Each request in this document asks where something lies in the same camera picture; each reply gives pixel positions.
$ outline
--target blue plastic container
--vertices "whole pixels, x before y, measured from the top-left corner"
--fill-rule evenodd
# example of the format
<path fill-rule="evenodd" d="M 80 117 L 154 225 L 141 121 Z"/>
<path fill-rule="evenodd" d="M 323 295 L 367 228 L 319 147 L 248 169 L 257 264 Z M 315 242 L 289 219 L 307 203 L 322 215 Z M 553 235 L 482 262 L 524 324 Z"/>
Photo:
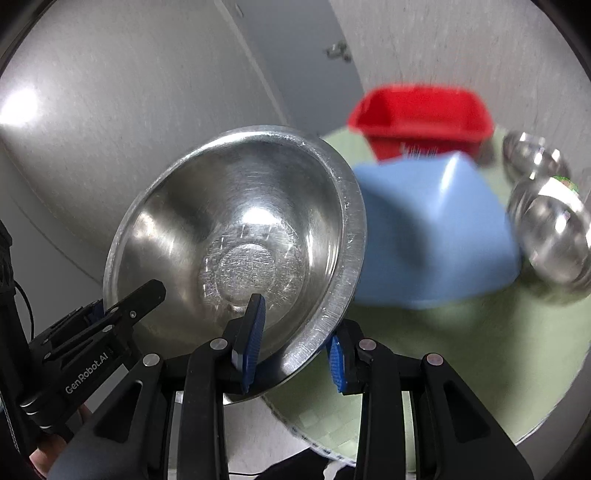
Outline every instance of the blue plastic container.
<path fill-rule="evenodd" d="M 357 303 L 425 309 L 516 279 L 521 254 L 511 224 L 466 154 L 354 171 L 368 219 Z"/>

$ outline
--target red plastic basket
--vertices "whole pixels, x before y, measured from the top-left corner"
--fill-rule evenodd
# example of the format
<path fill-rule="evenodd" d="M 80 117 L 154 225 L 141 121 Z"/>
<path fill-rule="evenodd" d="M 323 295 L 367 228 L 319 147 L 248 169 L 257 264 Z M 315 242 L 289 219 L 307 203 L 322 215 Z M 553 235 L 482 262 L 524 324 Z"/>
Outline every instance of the red plastic basket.
<path fill-rule="evenodd" d="M 434 85 L 388 85 L 367 94 L 348 126 L 363 133 L 378 160 L 461 150 L 472 158 L 494 123 L 480 97 Z"/>

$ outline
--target black wire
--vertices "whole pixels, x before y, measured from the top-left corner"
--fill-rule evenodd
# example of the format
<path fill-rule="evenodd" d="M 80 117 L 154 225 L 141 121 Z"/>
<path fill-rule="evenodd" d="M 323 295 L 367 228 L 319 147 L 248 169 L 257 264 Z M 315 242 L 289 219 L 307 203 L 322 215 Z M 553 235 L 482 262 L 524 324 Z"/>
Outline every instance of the black wire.
<path fill-rule="evenodd" d="M 27 305 L 27 310 L 29 311 L 29 318 L 31 319 L 31 341 L 33 341 L 33 339 L 35 338 L 35 320 L 33 320 L 33 309 L 31 308 L 31 304 L 29 303 L 27 294 L 16 280 L 14 281 L 14 286 L 21 293 L 22 299 L 25 301 L 25 305 Z"/>
<path fill-rule="evenodd" d="M 228 475 L 236 475 L 236 476 L 259 476 L 265 472 L 258 472 L 258 473 L 236 473 L 236 472 L 228 472 Z"/>

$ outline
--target green table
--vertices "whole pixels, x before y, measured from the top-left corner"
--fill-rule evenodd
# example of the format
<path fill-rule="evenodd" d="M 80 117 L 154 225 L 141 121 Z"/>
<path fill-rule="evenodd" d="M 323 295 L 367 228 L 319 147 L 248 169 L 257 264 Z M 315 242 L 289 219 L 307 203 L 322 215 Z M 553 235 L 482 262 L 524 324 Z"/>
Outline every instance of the green table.
<path fill-rule="evenodd" d="M 498 128 L 486 149 L 486 158 L 492 160 L 480 171 L 506 203 L 511 184 L 502 168 L 503 136 Z M 326 141 L 351 166 L 375 162 L 365 139 L 347 129 L 329 135 Z M 535 431 L 565 395 L 591 339 L 591 297 L 552 297 L 524 275 L 502 291 L 436 309 L 353 303 L 346 317 L 396 353 L 417 358 L 428 352 L 442 354 L 516 443 Z M 361 396 L 337 393 L 325 354 L 268 392 L 265 399 L 294 434 L 327 456 L 354 463 Z M 404 401 L 407 465 L 413 471 L 408 395 Z"/>

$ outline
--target stacked metal bowls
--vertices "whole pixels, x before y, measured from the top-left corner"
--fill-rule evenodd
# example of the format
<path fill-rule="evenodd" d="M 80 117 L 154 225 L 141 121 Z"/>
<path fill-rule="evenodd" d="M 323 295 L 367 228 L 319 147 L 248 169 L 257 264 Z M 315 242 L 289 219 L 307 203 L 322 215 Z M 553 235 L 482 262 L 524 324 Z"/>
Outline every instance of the stacked metal bowls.
<path fill-rule="evenodd" d="M 509 217 L 536 274 L 560 291 L 591 293 L 591 214 L 560 151 L 544 138 L 511 132 L 503 154 L 516 181 Z"/>
<path fill-rule="evenodd" d="M 363 263 L 366 220 L 345 160 L 284 127 L 227 132 L 175 162 L 133 202 L 103 281 L 106 306 L 151 278 L 165 302 L 136 327 L 144 353 L 192 352 L 267 301 L 259 394 L 308 362 L 343 317 Z"/>

